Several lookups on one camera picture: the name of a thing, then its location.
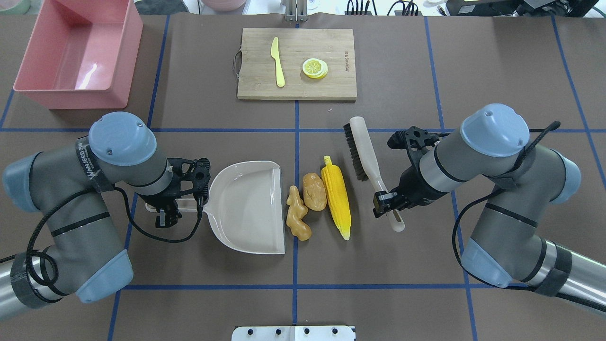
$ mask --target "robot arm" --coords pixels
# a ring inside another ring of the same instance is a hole
[[[184,163],[195,171],[184,174]],[[94,302],[130,283],[130,260],[100,192],[112,191],[115,183],[124,181],[158,208],[157,227],[170,227],[181,217],[175,202],[181,195],[194,193],[201,210],[207,199],[209,168],[206,159],[167,159],[145,124],[125,112],[104,115],[75,146],[9,165],[2,176],[4,188],[15,205],[27,212],[48,215],[69,196],[83,194],[47,221],[55,244],[43,253],[55,261],[58,273],[38,257],[31,259],[33,269],[28,270],[31,254],[27,252],[0,264],[0,320],[74,292],[82,302]],[[194,188],[181,192],[181,181],[191,178],[196,180]]]
[[[375,215],[428,205],[485,175],[499,193],[487,201],[462,266],[500,288],[516,279],[543,295],[578,297],[603,307],[606,266],[535,234],[547,206],[577,191],[579,168],[553,149],[527,146],[529,137],[521,116],[503,104],[482,108],[441,142],[415,127],[396,132],[388,145],[406,148],[413,165],[398,187],[375,193]]]

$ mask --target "white dustpan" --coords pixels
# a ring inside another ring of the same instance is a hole
[[[196,211],[194,199],[177,203],[181,212]],[[247,161],[220,171],[210,184],[204,212],[215,236],[228,247],[250,254],[285,253],[281,175],[275,162]]]

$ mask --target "yellow corn cob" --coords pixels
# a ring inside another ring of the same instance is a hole
[[[333,221],[343,236],[343,239],[349,240],[351,234],[351,212],[349,211],[349,201],[347,200],[347,191],[343,174],[338,166],[335,166],[329,156],[324,157],[326,167],[322,168],[322,181],[326,187],[326,197],[330,214]]]

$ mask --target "lemon half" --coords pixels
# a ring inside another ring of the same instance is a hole
[[[321,59],[310,58],[303,62],[303,73],[309,78],[321,79],[328,73],[328,65]]]

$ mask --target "ginger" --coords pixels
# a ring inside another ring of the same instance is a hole
[[[326,208],[326,188],[318,174],[303,176],[303,199],[305,205],[316,212]]]
[[[288,214],[286,215],[286,226],[290,228],[290,232],[298,239],[308,240],[311,237],[311,229],[301,219],[305,217],[309,210],[303,204],[297,186],[290,186],[286,204],[289,205]]]

